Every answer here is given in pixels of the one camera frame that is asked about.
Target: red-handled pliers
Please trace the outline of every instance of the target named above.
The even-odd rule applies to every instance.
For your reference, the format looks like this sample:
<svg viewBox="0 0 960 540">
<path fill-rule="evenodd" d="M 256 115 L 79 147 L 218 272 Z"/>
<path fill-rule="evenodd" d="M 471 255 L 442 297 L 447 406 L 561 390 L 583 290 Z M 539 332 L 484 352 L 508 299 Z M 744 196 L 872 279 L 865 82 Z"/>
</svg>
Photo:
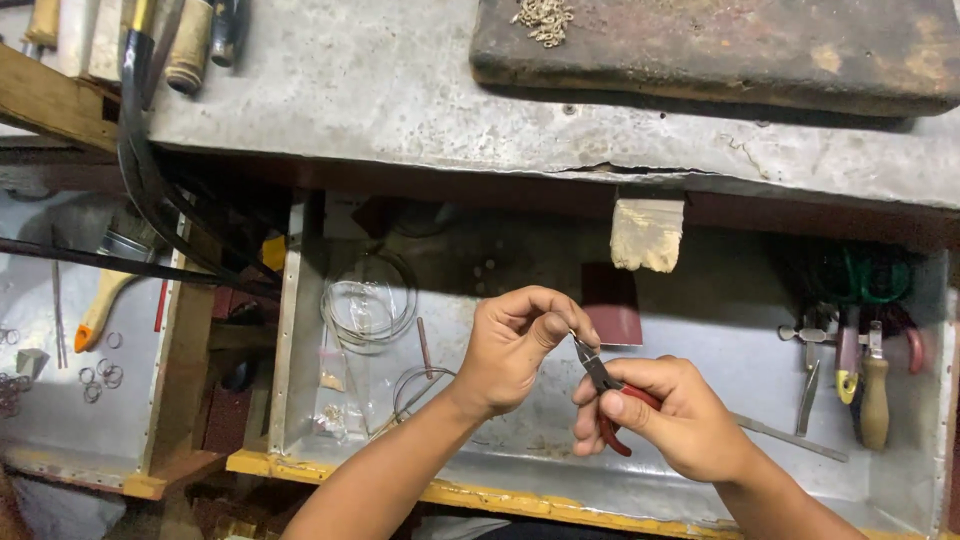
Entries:
<svg viewBox="0 0 960 540">
<path fill-rule="evenodd" d="M 577 357 L 580 358 L 580 363 L 583 364 L 584 369 L 587 370 L 587 374 L 590 375 L 590 379 L 593 381 L 593 387 L 596 388 L 598 399 L 607 390 L 619 390 L 628 396 L 643 400 L 646 404 L 653 407 L 654 410 L 660 410 L 660 406 L 663 405 L 660 400 L 639 388 L 611 377 L 607 368 L 604 367 L 603 362 L 600 361 L 600 356 L 576 335 L 573 336 L 573 343 L 577 347 Z M 624 457 L 633 455 L 634 451 L 624 446 L 624 444 L 616 438 L 616 431 L 620 429 L 620 426 L 614 425 L 610 418 L 600 411 L 599 404 L 597 405 L 597 424 L 600 425 L 600 437 L 603 438 L 608 446 Z"/>
</svg>

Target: drawer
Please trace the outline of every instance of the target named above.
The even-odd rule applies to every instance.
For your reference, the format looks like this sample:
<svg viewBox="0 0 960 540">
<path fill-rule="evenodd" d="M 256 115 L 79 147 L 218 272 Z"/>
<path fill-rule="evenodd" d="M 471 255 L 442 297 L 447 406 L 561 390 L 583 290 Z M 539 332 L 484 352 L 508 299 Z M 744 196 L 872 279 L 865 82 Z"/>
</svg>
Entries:
<svg viewBox="0 0 960 540">
<path fill-rule="evenodd" d="M 338 354 L 332 345 L 321 298 L 370 245 L 324 239 L 322 204 L 323 197 L 314 195 L 292 214 L 267 452 L 235 454 L 231 470 L 322 481 L 389 419 L 396 381 L 422 365 L 413 324 L 382 346 L 347 347 Z M 402 256 L 415 277 L 416 315 L 423 319 L 433 365 L 456 371 L 481 297 L 535 283 L 579 300 L 581 263 L 609 260 L 609 241 L 605 222 L 468 211 L 427 237 L 392 234 L 385 247 Z M 764 241 L 760 233 L 685 228 L 673 273 L 634 273 L 643 345 L 605 351 L 604 359 L 688 357 L 731 411 L 792 432 L 804 383 L 803 351 L 796 341 L 781 341 L 777 328 L 795 325 L 798 307 Z M 409 303 L 410 297 L 391 298 Z M 955 290 L 947 252 L 918 258 L 903 305 L 920 328 L 924 368 L 908 374 L 905 338 L 884 340 L 891 366 L 885 451 L 856 442 L 849 408 L 836 397 L 833 351 L 826 346 L 818 346 L 828 367 L 806 439 L 849 461 L 748 432 L 805 490 L 874 537 L 921 538 L 941 526 L 956 382 Z M 347 392 L 321 386 L 322 373 L 341 378 Z M 736 536 L 711 486 L 680 477 L 632 433 L 622 436 L 634 449 L 630 458 L 610 450 L 590 458 L 571 454 L 576 411 L 569 395 L 583 374 L 572 344 L 561 344 L 542 364 L 526 402 L 477 431 L 423 499 L 660 534 Z M 342 411 L 342 429 L 330 428 L 331 407 Z"/>
<path fill-rule="evenodd" d="M 0 198 L 3 236 L 46 241 L 53 220 L 63 242 L 90 251 L 96 250 L 118 206 L 109 197 L 81 193 L 64 192 L 31 204 L 3 194 Z M 190 241 L 200 247 L 206 238 L 197 233 Z M 194 269 L 176 252 L 169 263 Z M 135 280 L 117 297 L 95 349 L 75 354 L 73 332 L 96 292 L 99 272 L 60 264 L 68 367 L 58 369 L 51 262 L 0 255 L 0 282 L 5 284 L 0 289 L 0 325 L 19 332 L 16 343 L 0 344 L 0 371 L 14 373 L 19 349 L 37 348 L 49 356 L 33 387 L 19 395 L 19 414 L 0 419 L 0 450 L 7 464 L 25 473 L 159 499 L 173 485 L 223 468 L 226 460 L 195 450 L 195 433 L 203 433 L 195 425 L 204 390 L 213 289 Z M 162 318 L 155 331 L 158 312 Z M 111 332 L 121 336 L 110 341 L 120 343 L 115 349 L 106 340 Z M 102 358 L 120 366 L 123 379 L 116 388 L 104 387 L 100 398 L 89 404 L 79 372 L 96 369 Z"/>
</svg>

